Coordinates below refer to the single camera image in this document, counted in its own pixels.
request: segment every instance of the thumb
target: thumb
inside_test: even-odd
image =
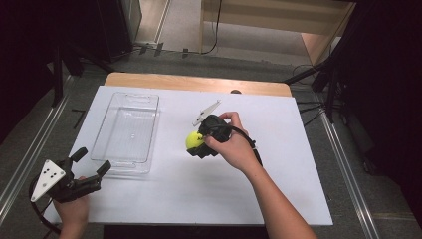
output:
[[[217,141],[214,137],[212,136],[206,136],[204,137],[204,142],[205,144],[207,144],[207,146],[209,146],[211,149],[216,150],[217,152],[220,151],[220,148],[222,147],[222,143]]]

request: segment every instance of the clear plastic container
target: clear plastic container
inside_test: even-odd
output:
[[[158,100],[154,95],[113,94],[91,154],[99,164],[110,161],[107,175],[149,172]]]

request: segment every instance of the yellow object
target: yellow object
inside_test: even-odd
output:
[[[186,149],[197,147],[201,145],[203,142],[204,140],[202,139],[202,134],[197,131],[192,131],[186,137],[186,141],[185,141]]]

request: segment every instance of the white tabletop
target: white tabletop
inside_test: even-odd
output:
[[[332,225],[314,158],[294,98],[142,88],[99,87],[71,154],[89,153],[73,172],[95,174],[90,152],[115,92],[159,95],[152,166],[138,180],[104,178],[90,194],[90,222],[125,224],[260,225],[263,218],[246,177],[220,155],[204,159],[186,152],[185,138],[200,110],[217,100],[215,115],[240,114],[264,167],[310,225]],[[51,206],[46,218],[59,221]]]

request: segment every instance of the white bracket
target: white bracket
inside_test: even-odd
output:
[[[199,116],[196,118],[196,121],[194,121],[192,124],[194,126],[199,125],[201,122],[203,122],[205,120],[205,118],[207,118],[209,115],[211,115],[211,113],[218,107],[220,106],[221,101],[218,100],[216,103],[214,103],[213,105],[211,105],[209,108],[201,111],[201,113],[199,114]]]
[[[46,160],[43,170],[41,170],[37,185],[31,196],[31,201],[36,202],[46,192],[48,192],[66,173],[51,160]]]

